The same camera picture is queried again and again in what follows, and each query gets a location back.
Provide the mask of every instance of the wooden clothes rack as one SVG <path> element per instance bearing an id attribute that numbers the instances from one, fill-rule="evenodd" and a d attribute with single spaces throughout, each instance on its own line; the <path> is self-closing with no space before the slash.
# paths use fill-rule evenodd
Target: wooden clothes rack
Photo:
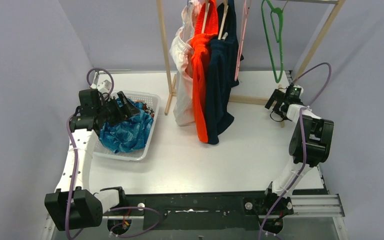
<path id="1" fill-rule="evenodd" d="M 336 16 L 338 15 L 339 11 L 341 10 L 341 8 L 344 5 L 346 0 L 279 0 L 279 1 L 334 5 L 332 11 L 330 12 L 329 17 L 327 17 L 326 21 L 324 22 L 323 27 L 321 28 L 320 32 L 318 33 L 317 38 L 313 42 L 310 50 L 308 51 L 306 57 L 304 58 L 304 61 L 302 62 L 301 66 L 299 67 L 299 70 L 297 73 L 297 76 L 299 76 L 307 68 L 308 64 L 310 63 L 311 59 L 313 58 L 314 54 L 316 53 L 317 48 L 322 43 L 323 38 L 325 37 L 329 28 L 332 26 L 332 23 L 334 22 Z M 166 24 L 164 21 L 163 0 L 156 0 L 156 5 L 157 5 L 157 10 L 158 10 L 159 29 L 160 29 L 160 33 L 161 33 L 161 43 L 162 43 L 162 50 L 164 53 L 165 71 L 167 74 L 167 83 L 168 83 L 168 92 L 169 92 L 167 104 L 165 105 L 164 114 L 168 115 L 169 110 L 170 110 L 170 105 L 172 103 L 172 99 L 173 99 L 173 97 L 176 96 L 176 75 L 174 75 L 173 80 L 172 80 L 171 73 L 170 73 L 169 48 L 168 48 L 168 44 L 167 44 Z M 268 99 L 264 98 L 264 97 L 243 96 L 243 95 L 234 95 L 234 94 L 231 94 L 230 98 L 229 98 L 229 102 L 244 103 L 244 104 L 256 104 L 256 105 L 266 105 L 267 101 L 268 101 Z"/>

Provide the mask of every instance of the white garment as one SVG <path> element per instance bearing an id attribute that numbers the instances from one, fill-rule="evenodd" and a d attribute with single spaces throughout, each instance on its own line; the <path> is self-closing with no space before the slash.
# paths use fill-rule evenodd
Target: white garment
<path id="1" fill-rule="evenodd" d="M 195 122 L 192 105 L 193 70 L 191 57 L 194 50 L 189 44 L 195 35 L 195 24 L 201 10 L 198 0 L 190 0 L 182 13 L 183 26 L 171 43 L 170 55 L 176 64 L 176 105 L 174 106 L 174 117 L 179 126 Z"/>

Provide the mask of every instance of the green hanger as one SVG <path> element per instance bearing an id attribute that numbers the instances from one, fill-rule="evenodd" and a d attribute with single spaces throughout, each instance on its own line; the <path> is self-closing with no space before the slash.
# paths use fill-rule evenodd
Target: green hanger
<path id="1" fill-rule="evenodd" d="M 268 6 L 271 9 L 270 12 L 270 19 L 271 19 L 271 26 L 274 31 L 274 37 L 276 39 L 276 43 L 279 44 L 279 54 L 280 54 L 280 75 L 278 78 L 278 75 L 276 73 L 276 67 L 275 67 L 275 60 L 273 59 L 272 54 L 272 48 L 270 46 L 270 40 L 269 40 L 269 34 L 267 31 L 266 26 L 266 18 L 264 17 L 264 2 L 267 2 Z M 279 19 L 279 31 L 276 31 L 275 21 L 273 21 L 273 14 L 277 15 L 277 18 Z M 284 25 L 284 15 L 283 10 L 280 7 L 274 7 L 270 0 L 262 0 L 261 2 L 261 16 L 262 16 L 262 24 L 264 25 L 264 32 L 265 32 L 265 39 L 267 40 L 267 47 L 268 47 L 268 53 L 270 54 L 270 60 L 271 60 L 271 68 L 273 69 L 274 74 L 274 80 L 276 83 L 279 83 L 282 79 L 282 74 L 284 72 L 284 61 L 283 61 L 283 52 L 282 52 L 282 29 Z"/>

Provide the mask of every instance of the screw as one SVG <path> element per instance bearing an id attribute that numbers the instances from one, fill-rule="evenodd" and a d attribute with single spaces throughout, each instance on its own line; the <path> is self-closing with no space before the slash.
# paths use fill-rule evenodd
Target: screw
<path id="1" fill-rule="evenodd" d="M 138 205 L 137 205 L 139 208 L 144 208 L 145 207 L 145 204 L 143 202 L 140 202 Z"/>
<path id="2" fill-rule="evenodd" d="M 245 209 L 246 210 L 252 210 L 253 209 L 253 204 L 250 203 L 250 202 L 245 203 Z"/>

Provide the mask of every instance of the navy blue garment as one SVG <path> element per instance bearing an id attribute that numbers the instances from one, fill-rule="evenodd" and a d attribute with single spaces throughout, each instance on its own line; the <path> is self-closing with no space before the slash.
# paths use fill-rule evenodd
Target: navy blue garment
<path id="1" fill-rule="evenodd" d="M 140 110 L 140 114 L 133 116 L 119 124 L 110 126 L 106 122 L 99 134 L 99 140 L 104 147 L 113 153 L 130 153 L 143 149 L 148 141 L 151 126 L 154 118 L 145 112 L 144 104 L 141 102 L 129 101 Z M 117 103 L 121 107 L 122 102 L 117 98 Z"/>
<path id="2" fill-rule="evenodd" d="M 205 95 L 205 124 L 208 134 L 208 143 L 219 143 L 219 135 L 223 133 L 234 121 L 228 113 L 228 102 L 232 87 L 239 84 L 235 81 L 236 60 L 239 43 L 236 36 L 235 1 L 228 1 L 228 11 L 224 23 L 223 35 L 228 33 L 225 40 L 217 37 L 209 42 L 211 59 L 206 76 Z M 225 6 L 220 4 L 217 8 L 218 24 L 221 25 Z"/>

